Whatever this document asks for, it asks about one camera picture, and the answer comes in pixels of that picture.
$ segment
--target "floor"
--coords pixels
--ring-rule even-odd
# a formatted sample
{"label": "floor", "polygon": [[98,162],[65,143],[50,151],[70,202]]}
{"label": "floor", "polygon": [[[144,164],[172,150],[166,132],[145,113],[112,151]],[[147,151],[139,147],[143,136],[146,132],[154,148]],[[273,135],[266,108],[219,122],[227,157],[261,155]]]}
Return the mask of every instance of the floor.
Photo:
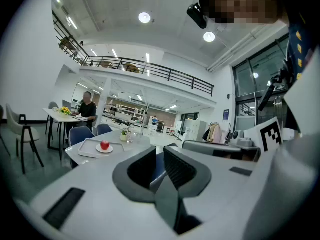
{"label": "floor", "polygon": [[[126,128],[125,125],[118,125],[116,123],[107,122],[113,131]],[[29,203],[32,198],[39,193],[47,185],[51,184],[55,180],[59,179],[63,175],[70,172],[70,159],[65,151],[62,154],[62,161],[59,158],[59,152],[47,148],[48,135],[46,135],[45,124],[32,124],[40,136],[40,140],[35,142],[36,148],[40,155],[40,158],[44,164],[44,168],[41,167],[36,155],[32,152],[29,144],[24,144],[24,165],[25,175],[22,173],[21,155],[17,157],[16,153],[16,136],[7,127],[6,124],[1,125],[1,135],[10,152],[10,155],[6,152],[2,141],[0,141],[0,166],[1,170],[6,172],[6,180],[8,187],[10,188],[12,195],[19,198],[26,203]],[[58,124],[53,124],[53,141],[51,145],[58,147],[59,134],[57,132]],[[133,127],[135,132],[140,132],[140,127]],[[148,129],[144,129],[143,135],[150,138],[151,145],[156,146],[156,153],[163,152],[163,147],[176,143],[178,147],[182,147],[182,142],[176,140],[175,137],[169,136],[166,133],[155,133],[154,135]]]}

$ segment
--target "person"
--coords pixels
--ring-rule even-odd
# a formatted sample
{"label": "person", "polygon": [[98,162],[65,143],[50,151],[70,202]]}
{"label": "person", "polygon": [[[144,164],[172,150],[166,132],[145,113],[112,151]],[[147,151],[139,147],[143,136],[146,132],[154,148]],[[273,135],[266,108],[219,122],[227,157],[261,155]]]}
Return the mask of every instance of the person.
{"label": "person", "polygon": [[77,116],[81,114],[82,117],[87,118],[88,121],[79,121],[79,122],[68,122],[65,126],[66,135],[69,138],[69,132],[74,127],[87,126],[90,130],[92,128],[92,123],[96,119],[96,104],[91,101],[92,94],[89,91],[86,91],[83,94],[83,103],[78,111],[73,112],[72,114]]}
{"label": "person", "polygon": [[70,55],[70,58],[72,58],[72,57],[73,57],[73,59],[76,58],[76,56],[78,55],[78,51],[80,51],[80,47],[81,46],[84,46],[84,42],[83,41],[81,41],[80,44],[77,46],[75,52],[72,55]]}
{"label": "person", "polygon": [[152,125],[156,126],[158,123],[158,119],[157,119],[157,116],[155,115],[152,119]]}
{"label": "person", "polygon": [[[202,13],[219,24],[287,24],[288,62],[293,71],[293,83],[302,73],[319,47],[318,0],[199,0]],[[286,128],[298,130],[297,122],[288,109]]]}

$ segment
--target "pipe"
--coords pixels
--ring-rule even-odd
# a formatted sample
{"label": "pipe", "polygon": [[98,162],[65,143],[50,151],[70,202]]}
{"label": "pipe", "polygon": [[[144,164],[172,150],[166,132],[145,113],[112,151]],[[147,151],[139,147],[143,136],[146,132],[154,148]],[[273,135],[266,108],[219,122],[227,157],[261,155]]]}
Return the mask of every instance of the pipe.
{"label": "pipe", "polygon": [[237,52],[243,45],[247,45],[248,41],[250,42],[254,41],[257,38],[254,35],[260,33],[262,30],[265,30],[267,27],[269,27],[269,25],[257,26],[254,30],[252,30],[249,34],[247,34],[243,39],[241,39],[238,43],[236,43],[230,50],[228,50],[223,56],[221,56],[218,60],[216,60],[211,66],[209,66],[206,70],[209,72],[212,72],[214,69],[216,69],[217,67],[225,63],[227,60],[231,58],[230,57],[228,59],[225,59],[228,55]]}

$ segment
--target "yellow label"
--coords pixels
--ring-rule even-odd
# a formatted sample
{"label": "yellow label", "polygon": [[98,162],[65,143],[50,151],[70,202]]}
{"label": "yellow label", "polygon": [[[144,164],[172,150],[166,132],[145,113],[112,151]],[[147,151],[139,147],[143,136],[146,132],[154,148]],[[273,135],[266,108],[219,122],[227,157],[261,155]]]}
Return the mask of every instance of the yellow label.
{"label": "yellow label", "polygon": [[302,41],[299,31],[296,32],[296,37],[299,38],[300,41]]}
{"label": "yellow label", "polygon": [[300,44],[298,44],[298,51],[302,54],[302,47]]}

